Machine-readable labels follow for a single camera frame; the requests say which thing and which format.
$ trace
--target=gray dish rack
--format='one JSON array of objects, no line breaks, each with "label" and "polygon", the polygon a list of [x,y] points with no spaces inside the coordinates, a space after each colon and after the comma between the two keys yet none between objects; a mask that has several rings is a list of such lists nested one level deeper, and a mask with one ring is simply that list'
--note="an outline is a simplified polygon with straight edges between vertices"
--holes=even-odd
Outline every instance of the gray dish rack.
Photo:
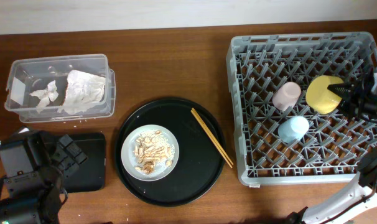
[{"label": "gray dish rack", "polygon": [[[377,145],[377,124],[348,121],[335,110],[319,114],[305,102],[319,75],[345,81],[377,70],[377,48],[367,32],[234,37],[226,56],[233,101],[238,177],[250,187],[348,182],[358,161]],[[276,109],[271,98],[285,82],[302,89],[297,104]],[[277,128],[293,116],[310,123],[300,140],[286,144]]]}]

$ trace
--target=white paper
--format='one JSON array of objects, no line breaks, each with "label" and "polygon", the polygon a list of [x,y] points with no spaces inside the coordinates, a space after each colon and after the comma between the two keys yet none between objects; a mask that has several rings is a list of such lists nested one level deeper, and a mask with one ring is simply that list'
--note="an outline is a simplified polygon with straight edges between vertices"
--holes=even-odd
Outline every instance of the white paper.
[{"label": "white paper", "polygon": [[23,128],[21,131],[19,131],[19,134],[29,131],[28,128]]},{"label": "white paper", "polygon": [[10,93],[10,99],[16,103],[22,105],[24,102],[24,92],[26,91],[26,84],[22,81],[13,78],[12,91]]},{"label": "white paper", "polygon": [[93,103],[98,103],[104,95],[106,78],[90,73],[72,70],[67,77],[67,90],[63,106],[73,106],[73,108],[64,108],[68,114],[85,112],[87,109],[94,107]]},{"label": "white paper", "polygon": [[47,88],[44,90],[37,90],[32,93],[30,93],[31,96],[36,96],[40,99],[39,104],[36,106],[37,108],[44,108],[51,101],[55,101],[58,97],[57,93],[57,87],[56,87],[56,80],[50,82],[47,84]]}]

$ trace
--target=round black tray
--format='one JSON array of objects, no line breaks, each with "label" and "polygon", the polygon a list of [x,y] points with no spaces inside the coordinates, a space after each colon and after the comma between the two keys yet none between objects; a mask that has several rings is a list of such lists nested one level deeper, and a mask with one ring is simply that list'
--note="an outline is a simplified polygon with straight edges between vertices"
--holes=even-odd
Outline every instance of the round black tray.
[{"label": "round black tray", "polygon": [[[114,150],[116,169],[122,183],[137,198],[165,207],[183,205],[201,197],[219,178],[225,162],[191,114],[191,108],[197,110],[225,148],[225,138],[216,119],[202,106],[181,98],[163,98],[149,102],[123,123]],[[121,162],[121,148],[128,134],[147,124],[161,125],[171,131],[179,143],[180,152],[173,171],[153,182],[130,176]]]}]

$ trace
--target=clear plastic container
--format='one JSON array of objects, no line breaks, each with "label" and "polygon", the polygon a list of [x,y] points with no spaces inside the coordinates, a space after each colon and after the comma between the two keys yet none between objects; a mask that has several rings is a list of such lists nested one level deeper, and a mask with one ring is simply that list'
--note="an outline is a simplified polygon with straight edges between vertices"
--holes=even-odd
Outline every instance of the clear plastic container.
[{"label": "clear plastic container", "polygon": [[[99,103],[85,112],[68,114],[62,106],[67,88],[67,76],[71,70],[79,70],[106,78],[105,93]],[[46,89],[47,84],[56,80],[58,98],[42,110],[36,106],[39,99],[30,96],[36,90]],[[6,90],[9,90],[5,109],[20,115],[24,123],[66,121],[73,119],[105,118],[113,115],[115,106],[115,75],[109,69],[107,57],[103,54],[72,55],[61,57],[33,58],[13,62]]]}]

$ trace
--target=chopsticks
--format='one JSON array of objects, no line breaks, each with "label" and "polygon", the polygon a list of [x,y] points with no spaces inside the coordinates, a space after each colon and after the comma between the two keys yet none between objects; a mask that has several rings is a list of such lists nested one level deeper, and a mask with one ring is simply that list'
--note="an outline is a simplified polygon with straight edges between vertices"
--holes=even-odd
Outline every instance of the chopsticks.
[{"label": "chopsticks", "polygon": [[216,138],[214,137],[214,135],[212,134],[212,132],[209,130],[209,128],[207,127],[207,125],[203,122],[203,120],[200,117],[200,115],[195,111],[194,108],[191,109],[191,113],[194,115],[194,118],[198,121],[198,123],[200,124],[200,126],[202,127],[202,129],[205,131],[205,133],[211,139],[212,143],[218,149],[218,151],[221,154],[221,156],[225,159],[225,161],[227,162],[228,166],[230,166],[230,168],[233,168],[233,164],[234,164],[233,161],[231,161],[231,159],[228,157],[227,153],[222,148],[222,146],[219,144],[219,142],[216,140]]}]

